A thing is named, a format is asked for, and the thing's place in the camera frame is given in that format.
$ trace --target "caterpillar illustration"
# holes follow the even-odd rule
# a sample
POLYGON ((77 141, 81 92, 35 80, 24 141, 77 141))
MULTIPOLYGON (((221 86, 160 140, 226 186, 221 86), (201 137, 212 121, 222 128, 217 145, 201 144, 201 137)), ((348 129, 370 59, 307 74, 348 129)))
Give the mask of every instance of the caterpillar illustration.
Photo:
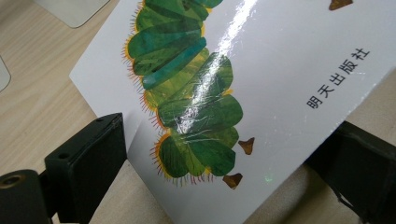
MULTIPOLYGON (((230 60, 209 53, 204 21, 222 0, 145 0, 139 5, 125 58, 142 87, 142 104, 163 130, 152 149, 159 174, 174 183, 223 176, 235 189, 242 175, 234 168, 235 125, 243 110, 231 96, 230 60)), ((254 138, 239 141, 247 154, 254 138)))

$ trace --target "white paper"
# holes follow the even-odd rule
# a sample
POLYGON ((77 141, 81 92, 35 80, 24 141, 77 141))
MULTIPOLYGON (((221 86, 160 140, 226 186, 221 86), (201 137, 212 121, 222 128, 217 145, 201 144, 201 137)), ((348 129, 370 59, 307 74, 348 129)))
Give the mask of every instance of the white paper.
POLYGON ((97 116, 123 113, 129 161, 176 223, 241 223, 395 65, 396 2, 359 0, 334 11, 329 4, 229 0, 205 21, 206 47, 233 66, 232 96, 243 108, 234 126, 239 139, 255 137, 251 155, 233 147, 230 174, 243 175, 236 189, 221 176, 176 186, 152 164, 161 134, 122 56, 137 1, 120 0, 70 77, 97 116), (353 64, 349 74, 343 63, 353 64))

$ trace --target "green caterpillar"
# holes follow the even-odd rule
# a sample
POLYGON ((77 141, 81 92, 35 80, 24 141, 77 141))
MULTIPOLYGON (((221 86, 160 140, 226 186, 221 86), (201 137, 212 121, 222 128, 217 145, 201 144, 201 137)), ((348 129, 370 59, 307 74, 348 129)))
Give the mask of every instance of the green caterpillar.
POLYGON ((164 130, 152 152, 159 173, 181 184, 188 176, 191 183, 224 176, 236 188, 242 176, 227 174, 243 111, 230 94, 230 60, 209 54, 203 37, 204 21, 221 1, 143 1, 124 51, 144 89, 144 107, 164 130))

